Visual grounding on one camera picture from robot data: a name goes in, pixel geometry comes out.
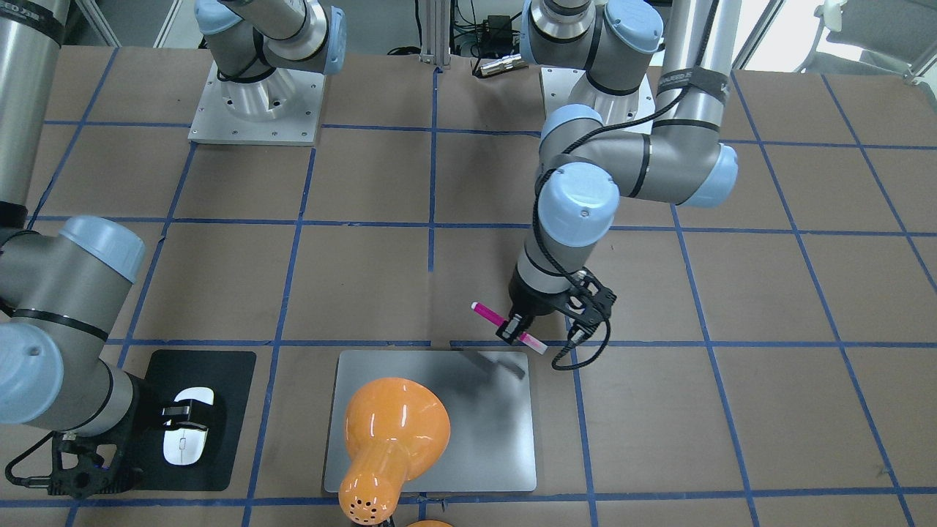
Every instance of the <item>light blue cap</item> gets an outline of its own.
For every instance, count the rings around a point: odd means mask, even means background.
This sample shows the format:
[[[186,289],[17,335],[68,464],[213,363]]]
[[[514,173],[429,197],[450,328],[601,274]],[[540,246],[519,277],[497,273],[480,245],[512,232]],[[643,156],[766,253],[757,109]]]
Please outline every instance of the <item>light blue cap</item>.
[[[586,247],[608,232],[618,199],[618,186],[608,172],[591,163],[567,163],[543,185],[540,223],[560,244]]]
[[[654,53],[661,45],[661,15],[643,0],[609,0],[605,19],[622,42],[641,53]]]
[[[44,414],[62,389],[58,346],[29,324],[0,324],[0,423],[28,423]]]
[[[575,121],[576,119],[592,119],[593,121],[597,121],[599,125],[602,124],[602,116],[585,104],[567,104],[566,106],[560,106],[553,110],[543,123],[543,129],[540,132],[540,142],[543,143],[546,136],[550,135],[550,132],[553,130],[570,121]]]
[[[521,58],[528,64],[537,64],[537,59],[533,56],[533,48],[530,46],[530,29],[530,0],[525,0],[524,9],[521,11]]]
[[[720,205],[732,193],[738,177],[738,155],[731,146],[720,143],[720,147],[719,158],[709,171],[706,181],[681,206],[712,208]]]
[[[322,73],[335,75],[345,65],[345,48],[348,45],[348,24],[345,11],[332,7],[332,19],[329,21],[329,44],[325,55],[325,68]]]
[[[196,0],[195,20],[203,35],[215,35],[231,29],[243,19],[217,0]]]
[[[137,280],[146,247],[127,227],[104,218],[76,216],[66,222],[59,234],[120,273],[130,283]]]

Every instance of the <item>orange shower head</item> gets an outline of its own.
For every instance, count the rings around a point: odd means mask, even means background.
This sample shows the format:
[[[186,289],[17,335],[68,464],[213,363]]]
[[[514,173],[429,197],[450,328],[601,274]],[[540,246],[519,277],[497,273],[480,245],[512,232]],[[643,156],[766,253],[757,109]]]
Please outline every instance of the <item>orange shower head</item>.
[[[449,444],[449,415],[439,398],[407,379],[377,379],[355,392],[345,411],[351,466],[338,502],[352,521],[378,525],[396,510],[405,483]]]

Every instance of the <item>gray metal plate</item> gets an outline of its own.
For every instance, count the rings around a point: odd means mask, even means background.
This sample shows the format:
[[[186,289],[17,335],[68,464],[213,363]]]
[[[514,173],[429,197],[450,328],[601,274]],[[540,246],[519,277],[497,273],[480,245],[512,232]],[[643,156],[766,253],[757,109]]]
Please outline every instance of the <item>gray metal plate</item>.
[[[540,69],[540,86],[543,89],[543,109],[546,111],[546,115],[549,115],[553,110],[566,104],[570,98],[573,87],[576,86],[576,83],[579,82],[579,78],[585,73],[586,72],[582,69]],[[654,113],[654,94],[650,90],[650,83],[647,81],[647,75],[645,75],[644,80],[641,81],[640,92],[641,99],[638,104],[638,112],[634,116],[635,119],[640,119],[641,117]],[[653,123],[645,123],[633,128],[628,128],[628,130],[635,133],[650,133],[652,126]]]
[[[449,413],[452,436],[431,469],[404,492],[529,492],[537,487],[530,375],[521,352],[347,350],[338,359],[325,460],[327,492],[338,492],[351,465],[345,409],[381,377],[420,383]]]
[[[231,112],[221,97],[221,82],[217,79],[217,66],[212,63],[205,89],[201,92],[199,107],[192,119],[188,139],[208,144],[270,144],[286,146],[312,146],[319,130],[319,113],[325,76],[308,71],[290,71],[296,82],[301,101],[272,121],[246,121]]]

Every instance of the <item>tiled table top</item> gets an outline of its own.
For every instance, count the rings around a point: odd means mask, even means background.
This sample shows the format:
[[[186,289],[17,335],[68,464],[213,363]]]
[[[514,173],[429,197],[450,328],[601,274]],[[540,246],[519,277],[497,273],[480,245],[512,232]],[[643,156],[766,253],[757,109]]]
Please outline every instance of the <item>tiled table top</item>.
[[[309,149],[188,143],[210,63],[65,48],[29,207],[44,233],[96,214],[147,244],[105,360],[258,354],[231,486],[76,503],[4,484],[2,525],[344,527],[321,490],[338,354],[503,349],[469,303],[509,307],[535,68],[350,56]],[[619,296],[612,347],[575,374],[531,357],[537,490],[406,496],[398,525],[937,525],[937,116],[897,78],[734,85],[733,196],[623,201],[589,262]],[[0,434],[6,460],[42,432]]]

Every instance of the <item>marker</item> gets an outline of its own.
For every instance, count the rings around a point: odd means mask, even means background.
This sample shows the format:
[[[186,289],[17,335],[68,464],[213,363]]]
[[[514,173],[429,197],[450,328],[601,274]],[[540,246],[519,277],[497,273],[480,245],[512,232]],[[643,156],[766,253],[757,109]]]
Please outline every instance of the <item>marker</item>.
[[[486,320],[487,320],[488,322],[490,322],[491,324],[500,326],[500,325],[504,324],[505,322],[507,322],[507,321],[504,319],[504,317],[502,317],[501,315],[495,313],[494,311],[492,311],[491,309],[489,309],[487,306],[485,306],[485,305],[482,304],[481,302],[472,302],[472,303],[471,303],[471,310],[473,310],[473,311],[475,311],[476,313],[482,315],[482,318],[486,319]],[[518,340],[520,340],[520,341],[523,342],[524,344],[527,344],[527,346],[528,346],[531,350],[537,352],[538,354],[545,354],[545,353],[546,353],[546,348],[547,348],[546,344],[544,344],[544,343],[540,342],[539,340],[535,339],[533,336],[530,335],[530,333],[527,333],[527,332],[521,333],[521,336],[520,336],[520,338],[519,338]]]

